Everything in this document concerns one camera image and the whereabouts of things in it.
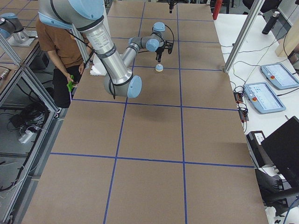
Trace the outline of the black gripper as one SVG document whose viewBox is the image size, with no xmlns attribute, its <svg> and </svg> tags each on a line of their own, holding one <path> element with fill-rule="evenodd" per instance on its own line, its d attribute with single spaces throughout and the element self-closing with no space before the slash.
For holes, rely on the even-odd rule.
<svg viewBox="0 0 299 224">
<path fill-rule="evenodd" d="M 162 46 L 159 46 L 156 50 L 156 60 L 158 62 L 161 61 L 161 57 L 162 57 L 162 53 L 164 52 L 164 50 L 167 50 L 168 54 L 172 53 L 173 50 L 173 44 L 172 42 L 169 41 L 164 41 Z"/>
</svg>

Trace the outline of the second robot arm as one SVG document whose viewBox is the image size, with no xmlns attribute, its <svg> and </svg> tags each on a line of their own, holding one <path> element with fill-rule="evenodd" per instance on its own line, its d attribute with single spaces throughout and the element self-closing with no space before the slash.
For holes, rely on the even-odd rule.
<svg viewBox="0 0 299 224">
<path fill-rule="evenodd" d="M 29 47 L 37 38 L 37 32 L 27 31 L 14 13 L 0 15 L 0 33 L 14 47 Z"/>
</svg>

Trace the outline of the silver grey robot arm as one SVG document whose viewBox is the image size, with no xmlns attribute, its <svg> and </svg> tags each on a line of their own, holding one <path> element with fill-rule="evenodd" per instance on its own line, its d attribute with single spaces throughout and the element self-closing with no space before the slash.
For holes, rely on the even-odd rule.
<svg viewBox="0 0 299 224">
<path fill-rule="evenodd" d="M 75 27 L 87 37 L 107 71 L 104 87 L 109 94 L 136 98 L 142 90 L 142 79 L 133 74 L 129 65 L 139 50 L 155 52 L 159 62 L 165 49 L 172 53 L 173 43 L 164 38 L 166 25 L 156 22 L 150 36 L 131 38 L 125 52 L 120 55 L 104 26 L 104 13 L 102 0 L 42 0 L 39 3 L 42 23 L 56 28 Z"/>
</svg>

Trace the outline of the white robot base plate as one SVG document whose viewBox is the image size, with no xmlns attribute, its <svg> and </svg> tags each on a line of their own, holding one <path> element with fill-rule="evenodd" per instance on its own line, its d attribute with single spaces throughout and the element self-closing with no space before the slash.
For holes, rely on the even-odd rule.
<svg viewBox="0 0 299 224">
<path fill-rule="evenodd" d="M 93 57 L 93 65 L 91 67 L 90 74 L 92 76 L 105 76 L 107 74 L 107 70 L 97 55 L 94 55 Z"/>
</svg>

